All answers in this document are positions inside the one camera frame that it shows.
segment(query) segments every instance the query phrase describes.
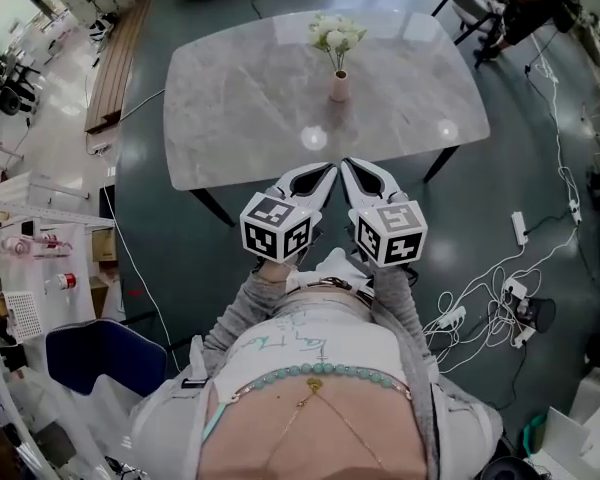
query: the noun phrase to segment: hand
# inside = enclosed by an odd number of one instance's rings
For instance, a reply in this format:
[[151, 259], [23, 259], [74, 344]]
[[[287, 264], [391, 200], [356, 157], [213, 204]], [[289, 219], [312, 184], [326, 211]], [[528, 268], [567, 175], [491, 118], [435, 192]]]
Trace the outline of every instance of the hand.
[[287, 281], [290, 273], [291, 267], [288, 265], [267, 260], [256, 275], [270, 283], [283, 283]]

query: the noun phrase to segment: marble table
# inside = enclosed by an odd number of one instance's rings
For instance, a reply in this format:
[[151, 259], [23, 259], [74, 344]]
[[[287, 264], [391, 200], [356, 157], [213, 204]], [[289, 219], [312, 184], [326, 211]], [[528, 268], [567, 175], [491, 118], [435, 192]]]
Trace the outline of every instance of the marble table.
[[278, 178], [344, 157], [368, 161], [485, 139], [471, 72], [440, 23], [404, 12], [347, 12], [368, 29], [347, 54], [351, 98], [328, 98], [333, 67], [307, 45], [315, 12], [203, 37], [171, 59], [164, 101], [178, 190]]

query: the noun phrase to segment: pink vase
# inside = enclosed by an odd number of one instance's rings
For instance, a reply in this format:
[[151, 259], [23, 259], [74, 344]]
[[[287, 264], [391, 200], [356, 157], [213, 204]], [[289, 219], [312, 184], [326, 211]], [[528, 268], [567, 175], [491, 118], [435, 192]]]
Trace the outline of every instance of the pink vase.
[[344, 101], [349, 98], [349, 75], [346, 71], [340, 70], [333, 74], [329, 97], [333, 101]]

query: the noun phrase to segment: blue chair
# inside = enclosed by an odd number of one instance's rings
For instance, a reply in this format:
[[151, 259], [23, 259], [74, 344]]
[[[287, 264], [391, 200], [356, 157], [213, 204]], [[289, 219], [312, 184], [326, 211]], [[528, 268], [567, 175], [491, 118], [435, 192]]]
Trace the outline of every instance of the blue chair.
[[58, 327], [47, 334], [45, 344], [51, 378], [84, 396], [101, 375], [142, 397], [166, 377], [165, 349], [115, 320]]

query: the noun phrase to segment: white basket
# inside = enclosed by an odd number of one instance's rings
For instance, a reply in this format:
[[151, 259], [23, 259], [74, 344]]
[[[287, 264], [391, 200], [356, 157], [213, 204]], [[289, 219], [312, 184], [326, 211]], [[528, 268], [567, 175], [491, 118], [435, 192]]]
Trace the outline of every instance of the white basket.
[[12, 317], [13, 337], [18, 343], [44, 334], [33, 293], [4, 292], [4, 300]]

